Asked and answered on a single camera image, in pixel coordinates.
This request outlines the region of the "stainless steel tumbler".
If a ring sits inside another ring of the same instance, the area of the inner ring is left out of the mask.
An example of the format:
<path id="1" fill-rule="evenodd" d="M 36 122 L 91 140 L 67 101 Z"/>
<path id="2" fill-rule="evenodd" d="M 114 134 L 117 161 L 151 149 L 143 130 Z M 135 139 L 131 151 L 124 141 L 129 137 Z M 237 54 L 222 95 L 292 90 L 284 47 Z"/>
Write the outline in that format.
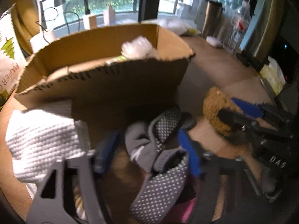
<path id="1" fill-rule="evenodd" d="M 217 1 L 203 0 L 197 11 L 195 24 L 202 38 L 213 36 L 220 21 L 223 5 Z"/>

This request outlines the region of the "paper cup package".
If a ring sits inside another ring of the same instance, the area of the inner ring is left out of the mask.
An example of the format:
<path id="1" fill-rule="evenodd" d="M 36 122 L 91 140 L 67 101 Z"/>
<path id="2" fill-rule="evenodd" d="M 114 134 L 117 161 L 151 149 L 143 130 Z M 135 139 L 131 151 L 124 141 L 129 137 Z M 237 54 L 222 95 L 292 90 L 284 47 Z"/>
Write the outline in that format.
<path id="1" fill-rule="evenodd" d="M 13 8 L 10 7 L 1 16 L 1 107 L 7 102 L 9 96 L 17 86 L 19 76 L 27 65 L 16 38 L 12 21 L 12 11 Z"/>

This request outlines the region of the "clear water bottle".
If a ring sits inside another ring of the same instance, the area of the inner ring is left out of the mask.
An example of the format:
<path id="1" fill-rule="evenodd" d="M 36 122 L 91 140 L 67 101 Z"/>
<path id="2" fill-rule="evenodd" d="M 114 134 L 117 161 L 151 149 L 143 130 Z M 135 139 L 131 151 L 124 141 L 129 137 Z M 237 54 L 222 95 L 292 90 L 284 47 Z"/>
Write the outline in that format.
<path id="1" fill-rule="evenodd" d="M 250 22 L 250 4 L 247 1 L 242 1 L 242 5 L 233 14 L 231 27 L 224 40 L 224 47 L 228 52 L 235 54 L 240 48 Z"/>

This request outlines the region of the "folded white cloth pack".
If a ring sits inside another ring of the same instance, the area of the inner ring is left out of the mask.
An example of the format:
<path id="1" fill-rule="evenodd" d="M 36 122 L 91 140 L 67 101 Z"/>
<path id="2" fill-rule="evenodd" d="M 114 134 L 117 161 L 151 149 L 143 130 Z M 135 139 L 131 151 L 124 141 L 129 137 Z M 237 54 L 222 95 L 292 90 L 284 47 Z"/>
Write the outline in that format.
<path id="1" fill-rule="evenodd" d="M 175 33 L 178 36 L 195 36 L 201 35 L 201 31 L 192 27 L 187 22 L 184 22 L 180 19 L 152 19 L 145 20 L 142 23 L 144 24 L 157 24 L 162 28 L 168 29 L 169 31 Z"/>

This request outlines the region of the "pink plush heart toy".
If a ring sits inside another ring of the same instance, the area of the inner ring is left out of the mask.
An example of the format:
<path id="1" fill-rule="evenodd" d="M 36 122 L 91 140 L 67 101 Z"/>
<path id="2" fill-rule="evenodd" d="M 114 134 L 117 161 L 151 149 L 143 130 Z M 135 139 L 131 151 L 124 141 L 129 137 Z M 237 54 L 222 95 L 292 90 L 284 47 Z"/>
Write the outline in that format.
<path id="1" fill-rule="evenodd" d="M 186 223 L 195 203 L 196 198 L 193 198 L 187 202 L 173 206 L 161 223 Z"/>

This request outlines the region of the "white textured cloth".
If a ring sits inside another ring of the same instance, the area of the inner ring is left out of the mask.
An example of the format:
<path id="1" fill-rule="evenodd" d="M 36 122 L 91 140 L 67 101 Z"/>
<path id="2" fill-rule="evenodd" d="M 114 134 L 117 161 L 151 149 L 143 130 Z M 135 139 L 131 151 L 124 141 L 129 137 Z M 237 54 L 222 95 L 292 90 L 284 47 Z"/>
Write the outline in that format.
<path id="1" fill-rule="evenodd" d="M 31 198 L 54 162 L 81 157 L 91 148 L 87 124 L 74 120 L 71 112 L 72 102 L 65 100 L 11 115 L 5 140 L 13 173 Z"/>

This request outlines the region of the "grey dotted socks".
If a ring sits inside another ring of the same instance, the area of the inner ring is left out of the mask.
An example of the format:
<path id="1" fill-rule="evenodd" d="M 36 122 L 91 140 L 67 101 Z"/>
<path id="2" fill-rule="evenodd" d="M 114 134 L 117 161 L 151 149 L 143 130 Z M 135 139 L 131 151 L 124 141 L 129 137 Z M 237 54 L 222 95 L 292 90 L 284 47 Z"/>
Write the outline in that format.
<path id="1" fill-rule="evenodd" d="M 138 121 L 125 131 L 130 160 L 145 172 L 143 185 L 130 206 L 139 223 L 161 223 L 178 201 L 189 173 L 189 154 L 177 142 L 189 114 L 165 110 L 150 123 Z"/>

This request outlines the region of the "brown cardboard box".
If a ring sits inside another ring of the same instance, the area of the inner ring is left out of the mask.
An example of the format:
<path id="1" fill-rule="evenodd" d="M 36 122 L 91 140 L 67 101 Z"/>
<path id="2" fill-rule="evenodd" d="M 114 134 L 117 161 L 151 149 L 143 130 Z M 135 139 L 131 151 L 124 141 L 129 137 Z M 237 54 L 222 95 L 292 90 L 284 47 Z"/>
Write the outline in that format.
<path id="1" fill-rule="evenodd" d="M 126 42 L 142 36 L 156 55 L 115 61 Z M 177 89 L 194 50 L 156 24 L 126 24 L 59 38 L 33 55 L 22 72 L 15 99 L 26 108 L 71 100 L 73 116 L 91 127 L 152 119 L 176 104 Z"/>

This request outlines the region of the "white desk lamp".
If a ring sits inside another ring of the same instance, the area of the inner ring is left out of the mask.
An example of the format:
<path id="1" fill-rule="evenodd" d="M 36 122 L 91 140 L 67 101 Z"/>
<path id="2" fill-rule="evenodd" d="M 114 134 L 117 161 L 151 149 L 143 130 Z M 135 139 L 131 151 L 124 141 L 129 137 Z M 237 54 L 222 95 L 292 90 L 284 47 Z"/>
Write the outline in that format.
<path id="1" fill-rule="evenodd" d="M 42 14 L 41 14 L 40 0 L 35 0 L 35 2 L 36 2 L 37 10 L 38 10 L 37 25 L 39 26 L 40 32 L 38 34 L 34 35 L 29 40 L 34 53 L 38 52 L 39 50 L 41 50 L 42 48 L 44 48 L 45 46 L 47 46 L 48 44 L 52 43 L 55 40 L 54 31 L 53 30 L 47 31 L 42 27 L 42 21 L 41 21 Z"/>

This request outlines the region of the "white bubble wrap bundle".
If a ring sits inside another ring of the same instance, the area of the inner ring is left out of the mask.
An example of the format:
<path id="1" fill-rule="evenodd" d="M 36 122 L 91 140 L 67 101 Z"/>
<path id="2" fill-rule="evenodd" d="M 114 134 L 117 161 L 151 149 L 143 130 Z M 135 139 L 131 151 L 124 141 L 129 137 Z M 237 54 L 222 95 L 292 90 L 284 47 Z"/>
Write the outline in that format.
<path id="1" fill-rule="evenodd" d="M 122 44 L 121 54 L 127 59 L 159 58 L 157 50 L 145 37 L 139 36 Z"/>

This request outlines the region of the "white plug adapter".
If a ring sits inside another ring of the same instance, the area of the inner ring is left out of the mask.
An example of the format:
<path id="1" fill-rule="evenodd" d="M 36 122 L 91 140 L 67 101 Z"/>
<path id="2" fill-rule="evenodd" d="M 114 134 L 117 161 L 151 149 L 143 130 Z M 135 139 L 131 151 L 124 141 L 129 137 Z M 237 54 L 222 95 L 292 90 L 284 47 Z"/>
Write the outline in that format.
<path id="1" fill-rule="evenodd" d="M 103 10 L 103 23 L 104 25 L 112 25 L 115 24 L 115 22 L 115 10 L 112 7 L 112 3 L 109 1 L 107 8 Z"/>

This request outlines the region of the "white earbuds case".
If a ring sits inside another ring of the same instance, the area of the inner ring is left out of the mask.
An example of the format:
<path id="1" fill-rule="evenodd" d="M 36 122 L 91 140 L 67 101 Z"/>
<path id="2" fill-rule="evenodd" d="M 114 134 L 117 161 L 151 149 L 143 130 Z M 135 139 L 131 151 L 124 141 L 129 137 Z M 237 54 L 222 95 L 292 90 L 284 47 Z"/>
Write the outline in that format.
<path id="1" fill-rule="evenodd" d="M 211 46 L 213 46 L 215 48 L 222 48 L 223 47 L 221 41 L 218 40 L 217 38 L 214 38 L 213 36 L 206 37 L 206 41 L 207 41 L 208 44 L 210 44 Z"/>

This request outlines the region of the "brown fuzzy plush toy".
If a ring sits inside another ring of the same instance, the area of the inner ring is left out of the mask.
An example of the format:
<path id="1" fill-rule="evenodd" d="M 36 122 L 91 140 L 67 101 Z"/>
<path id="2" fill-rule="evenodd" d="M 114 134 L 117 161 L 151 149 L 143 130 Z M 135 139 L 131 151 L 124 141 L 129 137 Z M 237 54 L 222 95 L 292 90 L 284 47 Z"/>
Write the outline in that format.
<path id="1" fill-rule="evenodd" d="M 235 112 L 243 113 L 231 98 L 225 95 L 218 87 L 214 86 L 209 89 L 204 99 L 203 114 L 219 134 L 222 136 L 229 136 L 232 133 L 232 128 L 223 123 L 217 116 L 222 108 L 229 108 Z"/>

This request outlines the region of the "yellow tissue pack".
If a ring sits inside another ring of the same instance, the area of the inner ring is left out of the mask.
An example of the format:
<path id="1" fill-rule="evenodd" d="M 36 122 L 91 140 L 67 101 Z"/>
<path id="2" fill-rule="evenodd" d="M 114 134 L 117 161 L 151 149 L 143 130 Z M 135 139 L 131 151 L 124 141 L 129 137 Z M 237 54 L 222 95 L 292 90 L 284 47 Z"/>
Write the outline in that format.
<path id="1" fill-rule="evenodd" d="M 280 66 L 274 58 L 268 56 L 268 61 L 269 64 L 265 64 L 260 70 L 259 74 L 262 78 L 266 79 L 266 81 L 270 84 L 274 94 L 277 96 L 281 93 L 284 85 L 286 84 L 285 77 Z"/>

